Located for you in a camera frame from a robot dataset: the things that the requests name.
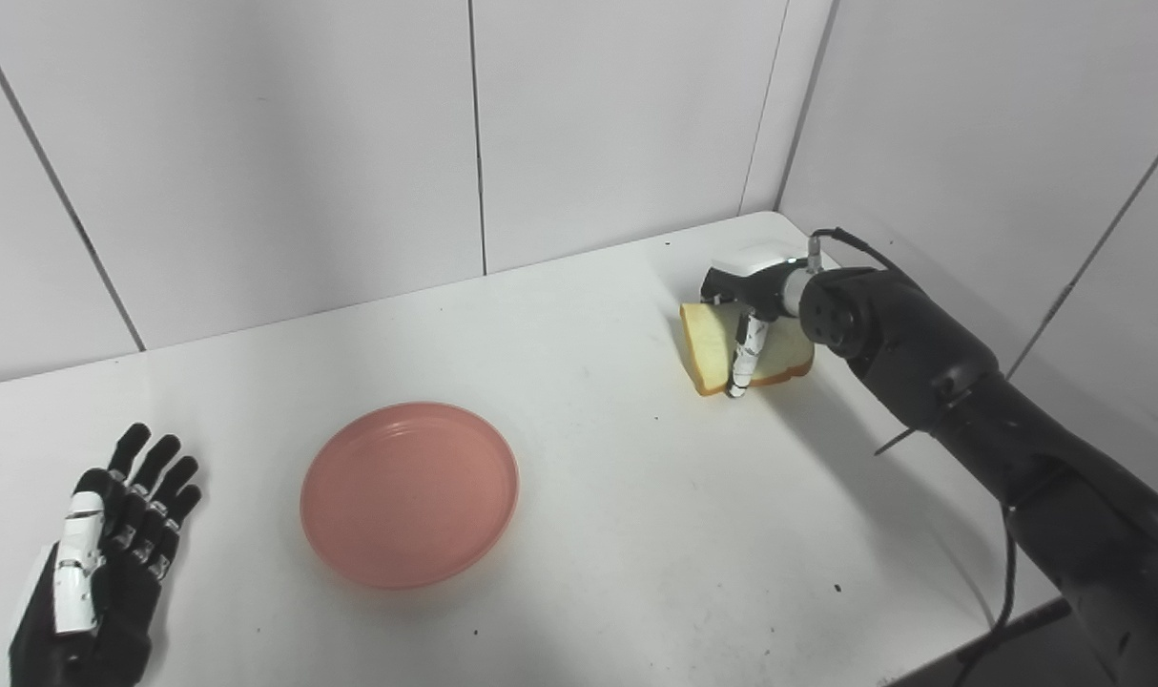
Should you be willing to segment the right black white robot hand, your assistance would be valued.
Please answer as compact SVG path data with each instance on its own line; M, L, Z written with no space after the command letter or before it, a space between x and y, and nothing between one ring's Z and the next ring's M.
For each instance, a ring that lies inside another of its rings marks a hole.
M798 317L804 287L822 268L815 240L801 258L785 257L779 246L758 244L713 261L698 291L701 301L743 305L726 388L731 397L748 390L770 327L780 317Z

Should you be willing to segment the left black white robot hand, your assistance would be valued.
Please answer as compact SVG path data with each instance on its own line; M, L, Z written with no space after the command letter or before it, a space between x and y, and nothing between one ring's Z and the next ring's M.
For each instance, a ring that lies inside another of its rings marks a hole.
M109 465L76 480L9 648L12 686L135 686L186 516L201 500L195 456L142 423Z

